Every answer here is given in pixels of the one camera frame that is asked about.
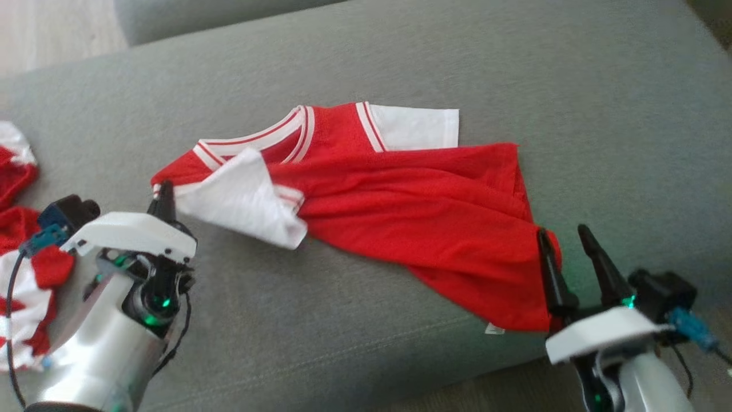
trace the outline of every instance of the red and white ringer t-shirt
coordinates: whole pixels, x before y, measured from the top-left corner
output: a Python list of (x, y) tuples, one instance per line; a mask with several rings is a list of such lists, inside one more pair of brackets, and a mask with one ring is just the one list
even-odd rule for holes
[(309, 231), (406, 265), (498, 327), (546, 331), (517, 147), (457, 147), (457, 134), (456, 110), (300, 106), (260, 133), (198, 141), (152, 185), (171, 180), (201, 220), (290, 249)]

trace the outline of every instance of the clothing tag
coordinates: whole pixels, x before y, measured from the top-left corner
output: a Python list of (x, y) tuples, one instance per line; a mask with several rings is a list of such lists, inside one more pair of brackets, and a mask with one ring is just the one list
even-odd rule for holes
[(502, 335), (506, 333), (506, 329), (499, 328), (498, 326), (488, 323), (488, 326), (485, 327), (485, 334), (487, 335)]

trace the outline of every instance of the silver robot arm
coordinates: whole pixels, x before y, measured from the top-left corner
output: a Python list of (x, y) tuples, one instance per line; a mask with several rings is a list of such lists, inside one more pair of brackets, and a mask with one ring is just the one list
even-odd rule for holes
[(172, 186), (163, 185), (148, 213), (96, 218), (61, 250), (83, 256), (98, 248), (100, 274), (44, 360), (45, 379), (26, 412), (134, 412), (169, 360), (196, 250), (196, 239), (175, 220)]

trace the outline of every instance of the wire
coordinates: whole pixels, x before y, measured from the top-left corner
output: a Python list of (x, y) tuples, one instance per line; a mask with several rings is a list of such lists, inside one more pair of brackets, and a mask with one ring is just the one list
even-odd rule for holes
[(691, 399), (691, 392), (694, 390), (694, 377), (691, 374), (691, 369), (689, 369), (689, 365), (687, 365), (684, 356), (681, 354), (675, 344), (671, 343), (671, 349), (673, 349), (676, 357), (679, 358), (679, 363), (684, 368), (684, 372), (686, 372), (687, 374), (687, 380), (689, 381), (689, 387), (687, 388), (687, 399)]
[(732, 358), (726, 353), (722, 352), (718, 347), (712, 349), (714, 355), (717, 355), (722, 359), (729, 367), (732, 367)]
[(188, 292), (183, 294), (185, 296), (185, 324), (183, 325), (183, 330), (181, 330), (180, 336), (178, 336), (178, 342), (173, 346), (173, 349), (171, 349), (170, 352), (168, 352), (167, 355), (160, 361), (160, 363), (157, 365), (157, 368), (155, 368), (155, 371), (152, 373), (153, 376), (157, 375), (158, 372), (163, 370), (165, 365), (168, 364), (168, 362), (172, 361), (173, 358), (176, 357), (176, 354), (178, 353), (178, 348), (181, 345), (181, 342), (183, 341), (183, 336), (188, 332), (188, 326), (190, 326), (190, 313), (191, 313), (191, 305), (190, 305), (190, 296), (188, 295)]
[(12, 357), (12, 323), (10, 316), (12, 314), (12, 291), (15, 289), (15, 278), (18, 277), (18, 271), (20, 270), (20, 264), (23, 263), (23, 258), (26, 256), (26, 251), (20, 251), (18, 259), (15, 261), (15, 266), (12, 267), (10, 273), (10, 280), (7, 285), (7, 294), (5, 295), (5, 317), (7, 318), (8, 326), (8, 337), (5, 340), (5, 347), (7, 348), (7, 374), (10, 377), (10, 384), (12, 390), (15, 392), (15, 397), (18, 398), (18, 403), (22, 409), (26, 409), (26, 399), (23, 397), (23, 393), (20, 392), (20, 385), (18, 385), (18, 376), (15, 374), (15, 363)]

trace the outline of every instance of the green led light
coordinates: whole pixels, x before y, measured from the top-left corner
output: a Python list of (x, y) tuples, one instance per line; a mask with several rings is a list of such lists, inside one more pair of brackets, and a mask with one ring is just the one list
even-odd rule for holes
[(628, 306), (629, 308), (632, 308), (635, 306), (635, 295), (625, 298), (622, 301), (620, 301), (624, 306)]
[(127, 257), (126, 257), (126, 256), (124, 256), (123, 254), (122, 254), (122, 255), (120, 255), (120, 256), (119, 256), (118, 258), (116, 258), (116, 259), (114, 260), (114, 265), (115, 265), (115, 266), (116, 266), (117, 268), (121, 268), (121, 267), (122, 267), (122, 264), (124, 264), (124, 260), (125, 260), (126, 258), (127, 258)]
[(145, 316), (144, 319), (142, 319), (143, 322), (145, 322), (146, 325), (150, 326), (157, 326), (157, 318), (155, 316), (152, 316), (151, 314)]

